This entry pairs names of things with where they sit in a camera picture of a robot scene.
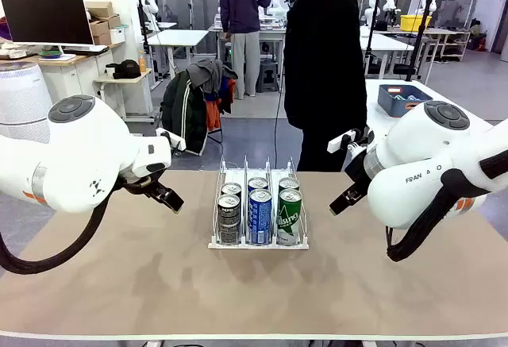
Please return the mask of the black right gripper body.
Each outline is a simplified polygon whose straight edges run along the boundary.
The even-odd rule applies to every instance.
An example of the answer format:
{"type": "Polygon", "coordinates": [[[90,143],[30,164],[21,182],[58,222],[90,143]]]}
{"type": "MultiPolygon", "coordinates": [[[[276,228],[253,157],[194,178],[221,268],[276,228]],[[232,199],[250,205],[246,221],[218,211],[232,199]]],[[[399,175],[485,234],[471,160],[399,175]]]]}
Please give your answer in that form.
{"type": "Polygon", "coordinates": [[[371,182],[371,177],[367,174],[366,168],[364,167],[364,159],[366,152],[361,152],[354,158],[344,169],[348,177],[353,181],[352,186],[349,188],[353,192],[367,192],[368,186],[371,182]]]}

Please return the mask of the white cabinet desk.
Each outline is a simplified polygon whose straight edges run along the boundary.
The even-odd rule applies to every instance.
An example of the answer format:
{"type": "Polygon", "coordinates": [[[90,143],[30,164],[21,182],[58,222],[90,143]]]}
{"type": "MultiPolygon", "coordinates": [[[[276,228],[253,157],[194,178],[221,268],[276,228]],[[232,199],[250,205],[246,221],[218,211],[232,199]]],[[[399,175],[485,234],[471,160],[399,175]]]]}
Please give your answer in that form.
{"type": "Polygon", "coordinates": [[[65,61],[36,58],[53,103],[75,95],[96,96],[94,81],[106,73],[114,61],[110,48],[96,56],[76,56],[65,61]]]}

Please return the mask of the black tripod stand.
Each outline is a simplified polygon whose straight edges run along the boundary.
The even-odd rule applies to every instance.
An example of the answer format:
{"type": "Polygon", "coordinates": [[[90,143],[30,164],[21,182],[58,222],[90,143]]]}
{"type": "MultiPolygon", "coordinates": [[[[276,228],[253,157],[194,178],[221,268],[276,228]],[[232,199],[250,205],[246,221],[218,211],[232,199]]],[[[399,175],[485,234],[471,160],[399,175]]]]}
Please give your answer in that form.
{"type": "Polygon", "coordinates": [[[410,64],[409,64],[409,68],[408,68],[408,71],[406,73],[406,78],[405,78],[405,81],[407,82],[410,82],[411,79],[412,79],[412,76],[415,74],[415,65],[416,65],[416,62],[417,62],[417,58],[418,58],[418,53],[420,51],[420,48],[421,48],[421,41],[422,41],[422,38],[423,38],[423,33],[427,27],[427,18],[431,16],[432,13],[429,13],[429,7],[427,6],[425,8],[425,12],[423,14],[424,18],[423,18],[423,21],[421,23],[421,26],[418,30],[418,34],[417,34],[417,38],[416,38],[416,41],[414,43],[414,50],[412,52],[412,55],[411,55],[411,58],[410,58],[410,64]]]}
{"type": "Polygon", "coordinates": [[[371,63],[371,54],[372,54],[371,44],[372,44],[372,38],[373,38],[373,34],[374,34],[376,17],[378,16],[379,0],[375,0],[374,6],[371,6],[370,9],[371,9],[371,24],[369,25],[370,32],[369,32],[369,36],[368,36],[368,46],[365,51],[365,59],[364,59],[364,66],[365,66],[364,73],[365,73],[365,75],[368,74],[370,63],[371,63]]]}

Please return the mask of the white background table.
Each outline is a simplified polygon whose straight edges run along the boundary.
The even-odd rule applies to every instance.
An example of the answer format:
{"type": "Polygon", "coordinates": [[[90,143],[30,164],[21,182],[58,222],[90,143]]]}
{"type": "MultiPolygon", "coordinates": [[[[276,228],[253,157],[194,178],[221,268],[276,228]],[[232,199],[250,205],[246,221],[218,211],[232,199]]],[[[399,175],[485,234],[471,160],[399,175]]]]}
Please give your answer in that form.
{"type": "Polygon", "coordinates": [[[148,46],[150,49],[154,49],[155,47],[167,49],[170,79],[174,79],[176,75],[174,49],[178,47],[184,48],[186,52],[187,65],[190,65],[192,49],[195,48],[208,33],[208,30],[166,29],[150,37],[148,39],[148,46]]]}
{"type": "MultiPolygon", "coordinates": [[[[360,27],[360,45],[365,59],[368,46],[369,28],[360,27]]],[[[374,32],[372,38],[372,54],[369,72],[365,75],[369,79],[398,78],[407,72],[414,47],[400,40],[381,33],[374,32]]]]}

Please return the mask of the wooden shelf desk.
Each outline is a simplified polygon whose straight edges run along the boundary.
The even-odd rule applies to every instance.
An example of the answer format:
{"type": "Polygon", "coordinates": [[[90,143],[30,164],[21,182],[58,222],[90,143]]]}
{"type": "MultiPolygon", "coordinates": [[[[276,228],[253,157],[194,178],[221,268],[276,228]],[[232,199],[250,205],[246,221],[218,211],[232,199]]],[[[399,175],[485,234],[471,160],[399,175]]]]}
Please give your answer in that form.
{"type": "Polygon", "coordinates": [[[461,61],[469,42],[469,32],[429,28],[421,40],[425,61],[461,61]]]}

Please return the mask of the black stool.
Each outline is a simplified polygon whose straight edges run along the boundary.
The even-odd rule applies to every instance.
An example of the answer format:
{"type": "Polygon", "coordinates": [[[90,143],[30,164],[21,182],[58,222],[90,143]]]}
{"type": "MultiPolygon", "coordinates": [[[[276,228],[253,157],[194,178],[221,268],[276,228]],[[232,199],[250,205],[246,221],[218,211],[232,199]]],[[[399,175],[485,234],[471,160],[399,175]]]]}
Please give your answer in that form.
{"type": "Polygon", "coordinates": [[[279,65],[272,60],[260,61],[260,73],[256,82],[256,91],[279,91],[279,65]]]}

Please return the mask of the person in purple hoodie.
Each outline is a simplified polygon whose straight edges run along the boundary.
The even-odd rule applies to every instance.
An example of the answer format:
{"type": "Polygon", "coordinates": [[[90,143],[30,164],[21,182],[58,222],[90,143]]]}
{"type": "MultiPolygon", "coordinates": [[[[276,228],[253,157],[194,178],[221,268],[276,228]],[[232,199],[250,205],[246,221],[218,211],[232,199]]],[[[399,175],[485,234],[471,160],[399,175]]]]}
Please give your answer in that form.
{"type": "Polygon", "coordinates": [[[237,97],[253,97],[260,73],[260,14],[271,0],[219,0],[221,27],[232,44],[237,97]]]}

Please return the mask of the dark striped jacket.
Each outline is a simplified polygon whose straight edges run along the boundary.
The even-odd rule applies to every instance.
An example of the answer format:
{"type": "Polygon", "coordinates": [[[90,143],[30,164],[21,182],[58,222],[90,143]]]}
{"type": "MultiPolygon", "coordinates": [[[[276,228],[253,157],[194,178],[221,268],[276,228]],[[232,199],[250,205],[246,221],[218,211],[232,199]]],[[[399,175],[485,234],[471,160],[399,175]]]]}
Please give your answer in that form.
{"type": "Polygon", "coordinates": [[[170,81],[160,103],[162,127],[186,142],[188,153],[201,156],[206,147],[206,102],[200,87],[193,87],[187,71],[170,81]]]}

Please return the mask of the orange garment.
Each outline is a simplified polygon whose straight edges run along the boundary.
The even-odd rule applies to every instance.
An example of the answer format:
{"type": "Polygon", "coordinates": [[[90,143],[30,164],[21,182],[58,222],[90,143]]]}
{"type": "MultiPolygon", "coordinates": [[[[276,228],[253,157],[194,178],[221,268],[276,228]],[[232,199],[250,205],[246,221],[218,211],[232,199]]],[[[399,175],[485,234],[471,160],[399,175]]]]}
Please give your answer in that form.
{"type": "Polygon", "coordinates": [[[220,104],[220,99],[206,100],[206,126],[210,132],[221,127],[220,104]]]}

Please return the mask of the small white side table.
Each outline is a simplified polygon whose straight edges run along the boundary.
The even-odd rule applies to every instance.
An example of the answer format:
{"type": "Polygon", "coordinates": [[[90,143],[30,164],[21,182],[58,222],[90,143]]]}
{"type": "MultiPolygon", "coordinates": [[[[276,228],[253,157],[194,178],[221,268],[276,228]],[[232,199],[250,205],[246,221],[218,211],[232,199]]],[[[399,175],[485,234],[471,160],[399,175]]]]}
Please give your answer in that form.
{"type": "MultiPolygon", "coordinates": [[[[93,84],[98,86],[97,96],[104,102],[106,102],[106,86],[108,84],[124,85],[124,84],[137,84],[143,79],[146,79],[148,75],[152,73],[151,68],[147,68],[146,71],[141,72],[140,76],[130,79],[115,79],[108,75],[100,75],[97,79],[93,80],[93,84]]],[[[156,118],[153,114],[127,114],[125,111],[125,100],[122,92],[117,92],[117,108],[115,109],[117,114],[127,123],[149,123],[154,125],[156,118]]]]}

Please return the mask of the person in black jacket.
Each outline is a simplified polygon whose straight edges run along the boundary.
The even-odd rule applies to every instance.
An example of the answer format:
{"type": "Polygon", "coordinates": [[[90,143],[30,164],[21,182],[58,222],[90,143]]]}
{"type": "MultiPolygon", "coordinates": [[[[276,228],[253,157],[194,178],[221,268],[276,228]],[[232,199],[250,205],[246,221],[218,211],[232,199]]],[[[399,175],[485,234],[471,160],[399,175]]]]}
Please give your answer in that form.
{"type": "Polygon", "coordinates": [[[328,143],[367,126],[357,0],[295,0],[287,13],[284,109],[302,131],[301,172],[338,172],[346,154],[328,143]]]}

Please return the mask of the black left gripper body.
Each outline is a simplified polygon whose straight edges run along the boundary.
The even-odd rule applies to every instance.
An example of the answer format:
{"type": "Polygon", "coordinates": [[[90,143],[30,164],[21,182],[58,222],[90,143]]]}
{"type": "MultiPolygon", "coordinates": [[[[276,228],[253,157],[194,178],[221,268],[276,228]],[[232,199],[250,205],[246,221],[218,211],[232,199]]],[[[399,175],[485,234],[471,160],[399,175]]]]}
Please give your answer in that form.
{"type": "Polygon", "coordinates": [[[117,178],[117,189],[125,189],[132,195],[145,195],[155,199],[159,195],[160,184],[157,179],[153,180],[150,176],[144,177],[135,183],[129,183],[119,176],[117,178]]]}

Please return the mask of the yellow crate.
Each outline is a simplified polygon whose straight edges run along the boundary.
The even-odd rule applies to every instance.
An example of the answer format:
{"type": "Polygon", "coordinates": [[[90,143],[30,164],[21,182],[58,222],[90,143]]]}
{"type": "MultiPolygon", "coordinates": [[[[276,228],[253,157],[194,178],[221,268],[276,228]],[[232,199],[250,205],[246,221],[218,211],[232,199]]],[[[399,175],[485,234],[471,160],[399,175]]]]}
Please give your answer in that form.
{"type": "Polygon", "coordinates": [[[401,15],[400,29],[403,32],[417,32],[423,21],[423,15],[401,15]]]}

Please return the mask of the blue plastic bin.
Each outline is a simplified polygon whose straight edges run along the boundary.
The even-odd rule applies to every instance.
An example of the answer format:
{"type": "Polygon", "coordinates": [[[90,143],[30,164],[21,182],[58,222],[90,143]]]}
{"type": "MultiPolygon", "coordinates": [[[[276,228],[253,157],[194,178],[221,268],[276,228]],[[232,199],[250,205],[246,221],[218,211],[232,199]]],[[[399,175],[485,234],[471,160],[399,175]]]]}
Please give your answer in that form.
{"type": "Polygon", "coordinates": [[[379,86],[378,104],[392,118],[400,118],[414,107],[433,98],[419,88],[408,84],[382,84],[379,86]],[[414,95],[420,102],[408,102],[406,97],[414,95]]]}

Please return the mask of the black Pepsi can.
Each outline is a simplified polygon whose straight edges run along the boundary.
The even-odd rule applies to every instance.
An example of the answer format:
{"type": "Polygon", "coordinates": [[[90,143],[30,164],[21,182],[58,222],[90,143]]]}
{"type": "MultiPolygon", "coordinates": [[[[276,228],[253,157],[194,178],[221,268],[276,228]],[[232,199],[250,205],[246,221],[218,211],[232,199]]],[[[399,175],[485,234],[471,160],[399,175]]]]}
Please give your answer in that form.
{"type": "Polygon", "coordinates": [[[222,195],[235,195],[239,199],[242,199],[242,187],[238,183],[229,182],[224,183],[221,186],[221,194],[222,195]]]}
{"type": "Polygon", "coordinates": [[[217,225],[220,242],[236,245],[241,239],[241,200],[236,195],[221,195],[217,201],[217,225]]]}

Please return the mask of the white air purifier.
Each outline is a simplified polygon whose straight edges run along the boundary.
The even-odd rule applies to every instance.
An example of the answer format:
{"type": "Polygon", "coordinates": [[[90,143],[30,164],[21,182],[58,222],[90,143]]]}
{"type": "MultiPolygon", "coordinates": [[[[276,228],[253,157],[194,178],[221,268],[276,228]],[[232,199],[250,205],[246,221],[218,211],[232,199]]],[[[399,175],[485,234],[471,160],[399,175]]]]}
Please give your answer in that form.
{"type": "Polygon", "coordinates": [[[51,107],[51,96],[38,64],[0,64],[0,135],[47,144],[51,107]]]}

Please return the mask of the gray garment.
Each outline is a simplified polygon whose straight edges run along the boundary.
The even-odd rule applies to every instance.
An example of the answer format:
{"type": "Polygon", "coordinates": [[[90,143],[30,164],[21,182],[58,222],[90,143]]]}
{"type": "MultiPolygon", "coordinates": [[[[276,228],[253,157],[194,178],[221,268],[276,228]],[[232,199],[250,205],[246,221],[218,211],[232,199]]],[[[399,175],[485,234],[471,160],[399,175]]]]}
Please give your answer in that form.
{"type": "Polygon", "coordinates": [[[205,94],[216,94],[221,89],[222,79],[237,80],[237,73],[224,65],[220,60],[200,60],[190,64],[186,69],[191,85],[200,88],[205,94]]]}

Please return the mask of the black cap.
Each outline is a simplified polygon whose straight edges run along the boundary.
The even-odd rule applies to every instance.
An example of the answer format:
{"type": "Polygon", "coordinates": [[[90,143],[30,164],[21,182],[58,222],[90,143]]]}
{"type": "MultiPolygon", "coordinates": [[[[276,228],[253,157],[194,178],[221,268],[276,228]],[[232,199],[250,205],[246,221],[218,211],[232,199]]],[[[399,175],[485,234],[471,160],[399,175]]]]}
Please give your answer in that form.
{"type": "Polygon", "coordinates": [[[124,60],[115,66],[112,79],[135,79],[141,76],[139,64],[135,60],[124,60]]]}

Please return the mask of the black computer monitor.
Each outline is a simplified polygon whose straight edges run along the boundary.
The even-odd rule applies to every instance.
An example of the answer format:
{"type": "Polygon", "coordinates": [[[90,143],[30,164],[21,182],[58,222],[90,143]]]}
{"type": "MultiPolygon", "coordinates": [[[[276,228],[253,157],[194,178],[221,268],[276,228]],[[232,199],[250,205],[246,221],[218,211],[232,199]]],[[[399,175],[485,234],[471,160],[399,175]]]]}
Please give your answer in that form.
{"type": "Polygon", "coordinates": [[[94,43],[83,0],[0,0],[12,41],[23,45],[94,43]]]}

